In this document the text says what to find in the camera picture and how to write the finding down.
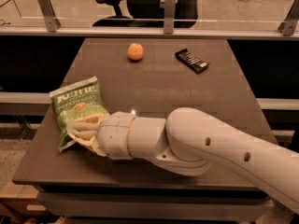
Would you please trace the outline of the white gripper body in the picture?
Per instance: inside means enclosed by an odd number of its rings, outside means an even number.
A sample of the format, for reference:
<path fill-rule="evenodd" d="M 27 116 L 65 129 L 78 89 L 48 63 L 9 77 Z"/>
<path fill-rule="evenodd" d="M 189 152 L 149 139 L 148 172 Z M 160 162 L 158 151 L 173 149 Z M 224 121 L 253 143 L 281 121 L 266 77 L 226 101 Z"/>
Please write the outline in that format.
<path fill-rule="evenodd" d="M 101 150 L 112 160 L 131 160 L 128 133 L 135 115 L 116 112 L 108 116 L 100 125 L 98 141 Z"/>

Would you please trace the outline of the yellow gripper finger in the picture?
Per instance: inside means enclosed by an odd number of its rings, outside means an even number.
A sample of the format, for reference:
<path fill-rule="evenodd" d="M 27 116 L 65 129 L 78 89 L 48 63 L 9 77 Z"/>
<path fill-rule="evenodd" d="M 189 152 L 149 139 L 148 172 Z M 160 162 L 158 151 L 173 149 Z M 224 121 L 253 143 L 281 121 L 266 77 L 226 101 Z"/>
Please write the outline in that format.
<path fill-rule="evenodd" d="M 83 131 L 78 133 L 67 133 L 69 137 L 89 149 L 91 152 L 96 153 L 99 156 L 105 157 L 106 152 L 100 147 L 97 131 Z"/>
<path fill-rule="evenodd" d="M 107 117 L 108 114 L 94 114 L 82 119 L 75 119 L 67 124 L 66 129 L 69 132 L 97 131 Z"/>

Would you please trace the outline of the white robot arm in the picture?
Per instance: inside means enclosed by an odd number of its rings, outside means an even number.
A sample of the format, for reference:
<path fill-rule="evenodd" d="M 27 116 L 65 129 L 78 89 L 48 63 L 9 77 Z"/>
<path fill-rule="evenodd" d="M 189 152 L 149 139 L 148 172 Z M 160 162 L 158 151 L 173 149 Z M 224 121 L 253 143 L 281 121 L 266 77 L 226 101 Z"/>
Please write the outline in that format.
<path fill-rule="evenodd" d="M 299 155 L 203 111 L 182 107 L 166 119 L 116 112 L 74 120 L 66 130 L 100 156 L 143 159 L 180 175 L 202 175 L 215 162 L 299 211 Z"/>

